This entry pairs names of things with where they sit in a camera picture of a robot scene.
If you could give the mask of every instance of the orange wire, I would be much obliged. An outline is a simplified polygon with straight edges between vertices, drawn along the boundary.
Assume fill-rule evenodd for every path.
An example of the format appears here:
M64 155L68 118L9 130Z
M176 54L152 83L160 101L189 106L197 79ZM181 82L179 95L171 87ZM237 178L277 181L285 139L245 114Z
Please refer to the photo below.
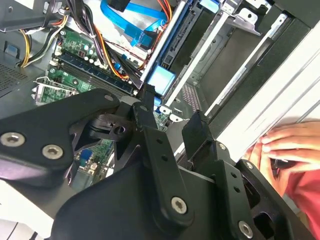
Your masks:
M165 3L165 5L166 5L166 7L167 7L167 9L169 10L169 13L170 13L170 15L169 15L170 17L169 17L169 20L168 20L168 21L171 21L172 11L171 11L170 4L169 4L168 0L164 0L164 3Z
M61 19L60 21L58 21L58 22L55 22L55 23L51 23L51 25L59 25L59 24L61 24L62 23L62 21L63 21L64 19Z
M164 11L164 13L165 13L165 15L166 15L166 19L167 19L167 21L169 22L169 15L168 15L168 12L166 11L165 6L162 4L162 2L161 2L160 0L157 0L157 1L158 1L158 3L161 5L161 8L163 9L163 11Z
M103 53L104 53L104 55L105 55L105 58L106 58L106 60L107 60L107 62L108 62L109 67L111 68L111 70L113 71L113 73L114 73L116 76L118 76L119 78L128 79L129 76L127 76L127 75L122 75L122 74L120 74L120 73L115 69L114 65L112 64L111 59L109 59L109 55L108 55L108 53L107 53L107 51L106 51L106 47L105 47L105 42L104 42L104 40L103 40L103 38L102 38L102 35L101 35L100 31L97 29L96 26L94 26L94 28L95 28L95 30L97 31L98 37L99 37L99 39L100 39L100 41L101 41L101 43L102 43L102 50L103 50Z

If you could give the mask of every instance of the metal panel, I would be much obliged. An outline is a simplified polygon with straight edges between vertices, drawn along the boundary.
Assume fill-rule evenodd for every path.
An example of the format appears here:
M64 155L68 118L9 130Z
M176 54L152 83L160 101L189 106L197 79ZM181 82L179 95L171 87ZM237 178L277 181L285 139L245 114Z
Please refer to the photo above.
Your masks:
M300 20L292 20L267 53L251 69L236 92L226 100L217 115L211 119L209 126L214 137L222 133L309 31L310 28Z
M219 135L219 141L229 146L234 160L277 124L305 118L320 119L317 115L320 104L319 34L320 24Z

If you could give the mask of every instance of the black plastic bracket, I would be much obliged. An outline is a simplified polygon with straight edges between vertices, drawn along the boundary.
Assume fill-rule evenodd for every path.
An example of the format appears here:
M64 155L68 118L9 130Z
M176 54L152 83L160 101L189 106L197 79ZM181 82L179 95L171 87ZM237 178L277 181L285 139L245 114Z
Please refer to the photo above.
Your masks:
M112 93L93 89L1 119L0 136L19 133L25 141L16 147L0 144L0 178L41 187L61 184L88 121L102 113L113 113L118 106L119 100ZM47 145L59 146L62 156L46 158L43 149Z

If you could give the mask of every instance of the black connector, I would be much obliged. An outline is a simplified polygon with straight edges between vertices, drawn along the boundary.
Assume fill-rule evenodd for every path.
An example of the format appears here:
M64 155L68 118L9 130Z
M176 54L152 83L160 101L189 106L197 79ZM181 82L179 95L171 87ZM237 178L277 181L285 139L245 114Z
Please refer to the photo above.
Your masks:
M123 12L130 2L130 0L106 0L106 1L110 7L120 12Z

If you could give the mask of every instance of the finger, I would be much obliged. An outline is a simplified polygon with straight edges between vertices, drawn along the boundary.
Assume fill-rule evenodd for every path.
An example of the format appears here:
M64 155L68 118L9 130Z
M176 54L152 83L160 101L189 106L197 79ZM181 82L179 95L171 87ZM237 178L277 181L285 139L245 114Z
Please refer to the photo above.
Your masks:
M275 178L271 169L271 161L268 155L264 152L261 154L260 172L268 180L268 182L273 185Z
M303 127L291 127L280 129L274 132L269 132L262 138L263 144L268 144L278 139L284 139L293 136L301 137L320 137L320 128L303 128Z
M263 145L264 152L286 149L310 149L320 151L320 136L289 136Z
M253 149L254 146L249 147L241 159L249 160Z
M301 172L307 172L307 171L313 171L313 170L319 170L320 164L311 164L306 162L298 162L293 167L288 168L287 170L291 173L301 173Z
M302 123L295 123L289 124L284 126L276 127L270 130L267 134L280 131L282 129L290 129L290 128L320 128L320 121L310 121L310 122L302 122Z
M310 164L320 164L320 151L309 149L276 150L267 153L272 159L285 159Z
M254 145L249 161L253 163L258 169L260 169L260 159L261 159L262 143L258 142Z

